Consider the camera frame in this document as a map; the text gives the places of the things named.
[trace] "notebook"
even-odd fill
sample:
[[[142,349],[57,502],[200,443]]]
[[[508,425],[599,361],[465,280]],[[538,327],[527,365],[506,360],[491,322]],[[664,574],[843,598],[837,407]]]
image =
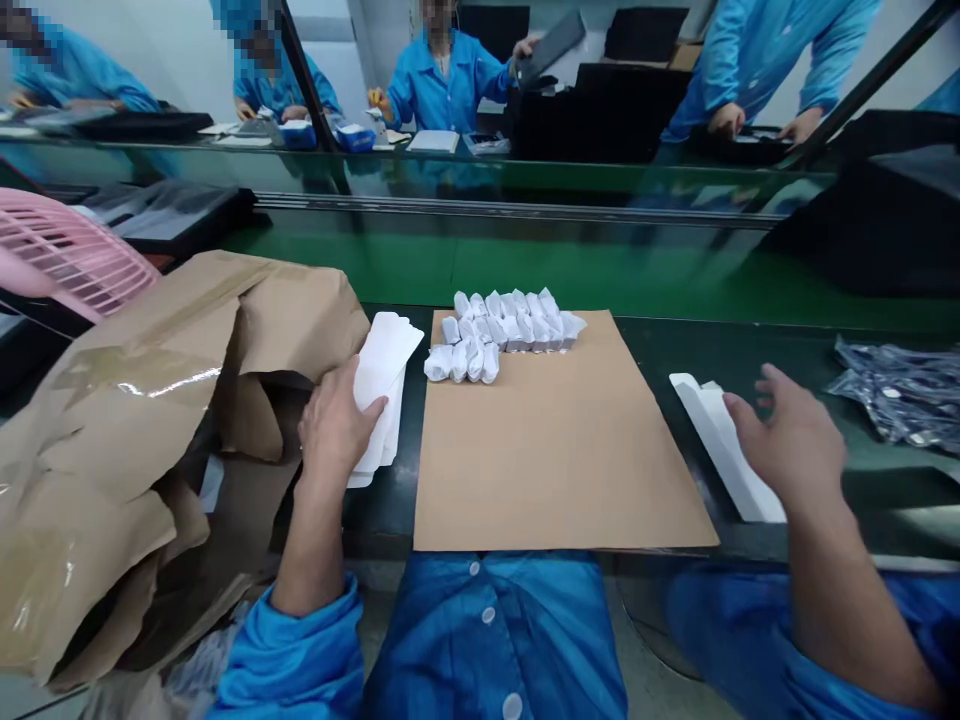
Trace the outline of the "notebook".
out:
[[[421,130],[414,136],[407,150],[445,152],[452,155],[457,151],[458,142],[460,134],[452,130]]]

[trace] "pink fan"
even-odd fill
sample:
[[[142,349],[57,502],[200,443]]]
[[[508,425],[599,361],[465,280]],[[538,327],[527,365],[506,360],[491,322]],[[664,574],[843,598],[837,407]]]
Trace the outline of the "pink fan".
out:
[[[0,188],[0,287],[98,323],[160,279],[108,228],[42,195]]]

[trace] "blue lab coat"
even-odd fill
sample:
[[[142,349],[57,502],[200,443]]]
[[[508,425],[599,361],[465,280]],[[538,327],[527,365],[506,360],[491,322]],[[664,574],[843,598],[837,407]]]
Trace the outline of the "blue lab coat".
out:
[[[917,105],[917,110],[931,110],[960,115],[960,70],[948,77],[930,97]]]
[[[418,130],[473,132],[481,98],[507,101],[507,90],[515,84],[510,62],[501,63],[475,37],[451,32],[449,81],[430,54],[426,33],[400,53],[387,89],[394,116],[387,127],[399,130],[403,123],[416,119]]]
[[[122,100],[133,112],[160,112],[150,91],[129,71],[77,33],[41,19],[49,61],[11,48],[13,79],[40,100],[63,107],[70,100]]]
[[[888,586],[934,672],[956,690],[960,580]],[[925,717],[800,654],[783,574],[694,564],[670,583],[667,611],[684,652],[747,718]],[[274,610],[268,591],[237,636],[209,717],[499,718],[507,707],[524,718],[627,715],[603,579],[588,553],[413,553],[365,688],[361,612],[352,575],[342,597],[302,619]]]
[[[254,112],[257,112],[261,107],[268,107],[273,111],[279,122],[280,118],[283,117],[283,111],[291,105],[306,105],[285,52],[280,52],[280,72],[277,73],[277,78],[273,81],[267,77],[263,70],[256,67],[253,60],[244,56],[239,48],[234,52],[233,94],[245,101],[253,108]],[[320,68],[317,67],[317,64],[313,62],[309,55],[305,55],[305,57],[310,70],[310,77],[313,78],[317,96],[320,98],[320,104],[342,115],[343,111],[340,109],[340,103],[337,102],[337,93],[330,81],[327,80],[326,75],[320,72]]]
[[[840,101],[840,86],[881,0],[720,0],[687,95],[660,136],[683,142],[735,102],[750,125],[813,43],[800,112]]]

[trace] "person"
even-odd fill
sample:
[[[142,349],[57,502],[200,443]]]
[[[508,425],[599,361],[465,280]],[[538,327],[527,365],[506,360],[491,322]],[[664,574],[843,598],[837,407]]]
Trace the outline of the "person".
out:
[[[340,517],[386,399],[357,408],[357,364],[324,376],[304,411],[277,580],[237,635],[210,717],[626,717],[603,582],[586,553],[413,553],[364,688],[362,605],[344,572]],[[729,585],[713,600],[702,571],[674,582],[674,632],[747,717],[933,717],[945,707],[937,677],[955,680],[957,667],[946,660],[957,633],[937,621],[950,615],[956,630],[960,605],[951,614],[917,591],[904,621],[843,503],[843,438],[809,393],[763,372],[768,424],[743,400],[727,403],[748,460],[787,510],[792,632],[772,626],[783,593],[741,599],[751,576],[719,572]]]
[[[390,87],[370,90],[371,107],[385,124],[399,130],[416,119],[418,130],[474,132],[482,98],[507,101],[516,82],[516,64],[533,54],[537,39],[527,37],[501,63],[480,41],[450,27],[454,0],[423,0],[424,31],[400,54]]]
[[[0,39],[11,48],[16,88],[8,102],[15,108],[160,112],[143,83],[103,50],[13,0],[0,4]]]
[[[269,108],[280,122],[306,120],[310,113],[287,53],[276,32],[261,16],[259,2],[210,0],[214,19],[236,43],[233,102],[240,120],[256,117]],[[317,64],[304,55],[307,69],[325,114],[343,114],[337,93]]]
[[[731,140],[752,124],[813,44],[796,118],[780,138],[805,142],[840,101],[881,0],[720,0],[687,94],[660,136],[682,143],[706,124]]]

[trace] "clear plastic bag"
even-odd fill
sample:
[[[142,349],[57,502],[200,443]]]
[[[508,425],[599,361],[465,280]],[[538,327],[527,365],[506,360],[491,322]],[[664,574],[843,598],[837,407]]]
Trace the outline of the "clear plastic bag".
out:
[[[835,345],[847,367],[826,391],[864,406],[886,442],[960,455],[960,350],[914,352],[895,345]]]

